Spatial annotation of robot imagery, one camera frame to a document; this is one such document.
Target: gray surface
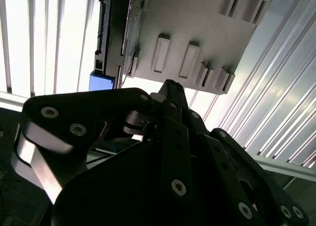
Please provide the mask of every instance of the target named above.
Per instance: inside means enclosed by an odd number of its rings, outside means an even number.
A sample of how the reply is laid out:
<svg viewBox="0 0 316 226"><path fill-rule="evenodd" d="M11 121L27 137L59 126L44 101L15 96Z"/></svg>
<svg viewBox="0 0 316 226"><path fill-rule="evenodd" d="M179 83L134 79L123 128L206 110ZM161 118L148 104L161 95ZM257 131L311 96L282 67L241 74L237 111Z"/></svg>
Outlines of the gray surface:
<svg viewBox="0 0 316 226"><path fill-rule="evenodd" d="M267 172L269 176L272 177L276 181L276 183L282 188L284 188L293 179L293 177L288 176L288 175L283 175L280 173L274 173L270 171L267 171Z"/></svg>
<svg viewBox="0 0 316 226"><path fill-rule="evenodd" d="M222 15L224 2L225 0L150 0L142 17L140 53L135 76L160 82L174 79L187 88L223 93L213 87L218 72L221 67L236 68L256 27L243 20ZM164 69L157 73L152 72L151 66L157 40L162 33L170 35L171 41ZM180 79L179 74L190 42L199 44L200 53L189 77ZM203 61L211 62L215 72L209 86L198 87L195 80Z"/></svg>
<svg viewBox="0 0 316 226"><path fill-rule="evenodd" d="M316 174L312 169L258 155L251 155L251 157L266 171L316 182Z"/></svg>
<svg viewBox="0 0 316 226"><path fill-rule="evenodd" d="M310 226L316 225L316 182L295 179L286 192L305 210Z"/></svg>

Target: rectangular slot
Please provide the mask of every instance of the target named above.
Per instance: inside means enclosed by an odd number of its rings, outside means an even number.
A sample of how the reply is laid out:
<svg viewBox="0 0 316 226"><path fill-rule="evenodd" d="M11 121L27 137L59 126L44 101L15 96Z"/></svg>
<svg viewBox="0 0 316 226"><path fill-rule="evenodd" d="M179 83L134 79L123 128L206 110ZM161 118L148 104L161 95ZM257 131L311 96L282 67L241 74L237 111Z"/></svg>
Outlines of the rectangular slot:
<svg viewBox="0 0 316 226"><path fill-rule="evenodd" d="M228 79L229 73L224 69L220 68L219 73L218 73L218 78L215 83L215 88L218 92L222 92L225 86L225 83Z"/></svg>
<svg viewBox="0 0 316 226"><path fill-rule="evenodd" d="M162 73L164 63L167 58L168 49L170 44L170 36L161 34L158 38L156 50L154 54L152 71Z"/></svg>
<svg viewBox="0 0 316 226"><path fill-rule="evenodd" d="M232 5L231 10L230 10L229 15L228 15L229 17L233 17L233 14L235 12L238 1L239 0L234 0L233 5Z"/></svg>
<svg viewBox="0 0 316 226"><path fill-rule="evenodd" d="M233 80L235 78L235 75L234 74L229 74L228 78L227 78L227 81L223 87L223 92L227 93L229 88L231 87L232 83L233 83Z"/></svg>
<svg viewBox="0 0 316 226"><path fill-rule="evenodd" d="M205 75L205 77L203 79L203 82L202 82L202 87L203 88L207 87L209 85L209 82L210 82L210 80L212 78L213 73L214 73L213 68L211 66L208 66L207 67L207 71L206 71L206 75Z"/></svg>
<svg viewBox="0 0 316 226"><path fill-rule="evenodd" d="M253 19L254 24L256 24L258 22L258 19L261 15L261 12L263 11L263 8L265 7L265 5L266 5L266 1L262 0L260 6L258 8L257 14L256 14L255 18Z"/></svg>
<svg viewBox="0 0 316 226"><path fill-rule="evenodd" d="M102 60L99 60L99 59L96 59L96 60L95 60L95 69L103 70L103 67L102 67Z"/></svg>
<svg viewBox="0 0 316 226"><path fill-rule="evenodd" d="M196 85L198 87L202 87L203 86L203 81L204 81L204 77L207 73L207 68L205 67L204 63L201 64L201 68L197 74L197 79L196 79Z"/></svg>
<svg viewBox="0 0 316 226"><path fill-rule="evenodd" d="M183 60L182 68L179 74L180 78L187 79L192 74L198 61L199 51L200 47L198 45L189 43L186 56Z"/></svg>
<svg viewBox="0 0 316 226"><path fill-rule="evenodd" d="M136 73L136 68L137 68L137 62L138 62L138 57L134 57L132 61L132 68L130 69L128 76L133 77L135 76Z"/></svg>

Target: ceiling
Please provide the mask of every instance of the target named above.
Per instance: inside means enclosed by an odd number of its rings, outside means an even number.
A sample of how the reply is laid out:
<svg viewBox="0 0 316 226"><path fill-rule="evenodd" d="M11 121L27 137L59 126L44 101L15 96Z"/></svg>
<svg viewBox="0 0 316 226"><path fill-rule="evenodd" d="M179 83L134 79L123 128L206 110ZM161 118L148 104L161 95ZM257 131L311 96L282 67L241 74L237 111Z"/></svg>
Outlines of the ceiling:
<svg viewBox="0 0 316 226"><path fill-rule="evenodd" d="M0 0L0 107L21 111L33 95L87 91L98 20L98 0ZM316 170L315 20L316 0L272 0L229 92L186 89L190 108L251 154ZM127 78L123 87L161 85Z"/></svg>

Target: white panel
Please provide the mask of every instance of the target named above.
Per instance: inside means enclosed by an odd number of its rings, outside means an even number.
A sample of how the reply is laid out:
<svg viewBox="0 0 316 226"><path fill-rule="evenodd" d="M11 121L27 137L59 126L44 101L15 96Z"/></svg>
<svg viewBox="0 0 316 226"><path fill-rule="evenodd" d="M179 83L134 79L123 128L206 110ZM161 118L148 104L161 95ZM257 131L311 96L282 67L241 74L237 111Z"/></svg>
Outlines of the white panel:
<svg viewBox="0 0 316 226"><path fill-rule="evenodd" d="M6 91L6 79L5 79L5 65L4 65L4 54L3 54L3 42L1 32L1 21L0 21L0 91Z"/></svg>
<svg viewBox="0 0 316 226"><path fill-rule="evenodd" d="M10 100L10 101L14 101L14 102L18 102L18 103L21 103L21 104L23 104L27 100L26 97L16 96L16 95L12 95L12 94L5 93L5 92L0 92L0 98L6 99L6 100Z"/></svg>
<svg viewBox="0 0 316 226"><path fill-rule="evenodd" d="M45 0L34 0L34 93L45 94Z"/></svg>
<svg viewBox="0 0 316 226"><path fill-rule="evenodd" d="M187 79L193 72L199 55L200 47L197 45L188 45L186 55L179 74L180 78Z"/></svg>
<svg viewBox="0 0 316 226"><path fill-rule="evenodd" d="M55 86L55 60L57 45L58 0L45 0L46 12L46 60L45 60L45 94L53 94Z"/></svg>
<svg viewBox="0 0 316 226"><path fill-rule="evenodd" d="M29 97L30 40L28 0L5 0L12 93Z"/></svg>
<svg viewBox="0 0 316 226"><path fill-rule="evenodd" d="M99 0L88 0L77 91L89 90L89 77L94 68L94 51L97 47L96 34L98 34L99 11Z"/></svg>
<svg viewBox="0 0 316 226"><path fill-rule="evenodd" d="M88 0L65 0L60 11L56 93L77 91Z"/></svg>
<svg viewBox="0 0 316 226"><path fill-rule="evenodd" d="M152 92L159 92L160 88L162 86L162 83L150 81L147 79L141 79L141 78L130 78L127 77L123 88L139 88L147 92L148 94L151 94Z"/></svg>
<svg viewBox="0 0 316 226"><path fill-rule="evenodd" d="M161 73L163 71L164 62L166 60L170 39L159 37L154 54L152 71Z"/></svg>
<svg viewBox="0 0 316 226"><path fill-rule="evenodd" d="M4 102L0 102L0 108L21 112L23 107L22 106L15 106L15 105L4 103Z"/></svg>

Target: corrugated metal wall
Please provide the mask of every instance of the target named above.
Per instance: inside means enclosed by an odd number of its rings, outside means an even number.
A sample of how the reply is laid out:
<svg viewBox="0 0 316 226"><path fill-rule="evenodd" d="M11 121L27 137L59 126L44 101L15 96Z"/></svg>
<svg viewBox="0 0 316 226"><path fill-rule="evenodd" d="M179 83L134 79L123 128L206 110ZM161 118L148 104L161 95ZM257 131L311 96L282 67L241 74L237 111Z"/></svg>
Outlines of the corrugated metal wall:
<svg viewBox="0 0 316 226"><path fill-rule="evenodd" d="M87 90L99 6L99 0L0 0L0 91L30 97Z"/></svg>
<svg viewBox="0 0 316 226"><path fill-rule="evenodd" d="M0 0L2 106L16 107L33 93L88 90L98 19L98 0ZM315 20L316 0L272 0L229 93L186 89L190 107L209 129L226 129L252 154L311 167L316 157ZM137 78L124 84L147 92L160 86Z"/></svg>

